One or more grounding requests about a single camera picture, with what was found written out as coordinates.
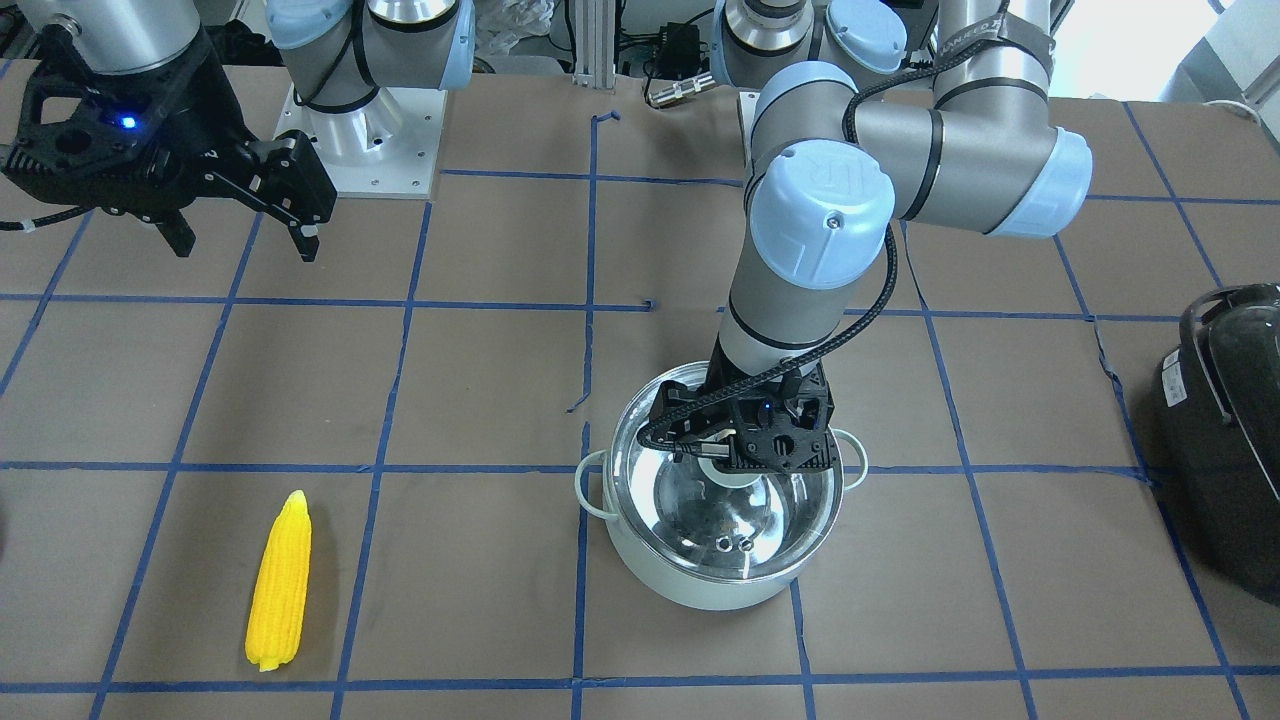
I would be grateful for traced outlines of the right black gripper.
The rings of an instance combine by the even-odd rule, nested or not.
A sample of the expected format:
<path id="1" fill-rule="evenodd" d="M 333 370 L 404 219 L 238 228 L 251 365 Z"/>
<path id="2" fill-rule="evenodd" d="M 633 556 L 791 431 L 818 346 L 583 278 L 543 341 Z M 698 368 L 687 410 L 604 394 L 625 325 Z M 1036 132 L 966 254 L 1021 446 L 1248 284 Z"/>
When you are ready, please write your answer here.
<path id="1" fill-rule="evenodd" d="M 300 259 L 315 261 L 337 190 L 303 132 L 260 140 L 247 127 L 206 32 L 160 67 L 123 76 L 92 72 L 64 28 L 38 38 L 3 164 L 14 184 L 44 202 L 148 217 L 178 258 L 196 245 L 182 209 L 234 199 L 292 223 Z"/>

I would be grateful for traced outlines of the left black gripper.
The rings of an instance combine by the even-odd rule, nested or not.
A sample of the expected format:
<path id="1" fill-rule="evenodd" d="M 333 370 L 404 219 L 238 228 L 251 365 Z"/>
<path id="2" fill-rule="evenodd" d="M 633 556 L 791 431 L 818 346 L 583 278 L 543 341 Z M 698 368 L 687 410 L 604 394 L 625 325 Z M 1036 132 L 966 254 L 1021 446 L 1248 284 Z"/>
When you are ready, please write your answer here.
<path id="1" fill-rule="evenodd" d="M 662 380 L 648 418 L 649 448 L 677 460 L 709 459 L 727 474 L 823 473 L 838 464 L 829 428 L 835 401 L 820 364 L 700 404 L 746 378 L 731 363 L 710 360 L 701 380 Z"/>

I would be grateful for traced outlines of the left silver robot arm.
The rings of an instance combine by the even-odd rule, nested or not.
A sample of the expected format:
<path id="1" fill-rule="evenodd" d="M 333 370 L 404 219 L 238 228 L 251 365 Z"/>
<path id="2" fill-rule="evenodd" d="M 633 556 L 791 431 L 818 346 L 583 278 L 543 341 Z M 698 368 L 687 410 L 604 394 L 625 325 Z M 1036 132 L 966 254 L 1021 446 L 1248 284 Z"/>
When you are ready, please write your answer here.
<path id="1" fill-rule="evenodd" d="M 1047 1 L 941 1 L 932 64 L 905 72 L 882 1 L 721 1 L 713 78 L 758 91 L 745 240 L 699 387 L 663 380 L 644 447 L 723 474 L 835 460 L 820 360 L 897 278 L 892 229 L 922 222 L 1038 240 L 1078 214 L 1093 155 L 1052 126 Z"/>

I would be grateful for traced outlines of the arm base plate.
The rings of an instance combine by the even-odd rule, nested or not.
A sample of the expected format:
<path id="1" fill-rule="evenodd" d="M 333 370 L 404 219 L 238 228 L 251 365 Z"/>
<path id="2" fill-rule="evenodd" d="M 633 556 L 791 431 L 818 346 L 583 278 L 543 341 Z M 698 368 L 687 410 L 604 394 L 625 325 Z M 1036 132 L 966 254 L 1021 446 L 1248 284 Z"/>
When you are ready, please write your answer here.
<path id="1" fill-rule="evenodd" d="M 765 127 L 763 135 L 759 138 L 756 137 L 756 110 L 760 95 L 759 91 L 741 91 L 739 94 L 739 119 L 742 136 L 745 179 L 742 208 L 746 218 L 751 217 L 756 191 L 765 178 L 771 164 L 782 149 L 778 133 L 771 127 Z"/>
<path id="2" fill-rule="evenodd" d="M 429 200 L 448 99 L 442 90 L 380 88 L 364 108 L 326 114 L 288 94 L 276 132 L 301 129 L 314 141 L 342 199 Z"/>

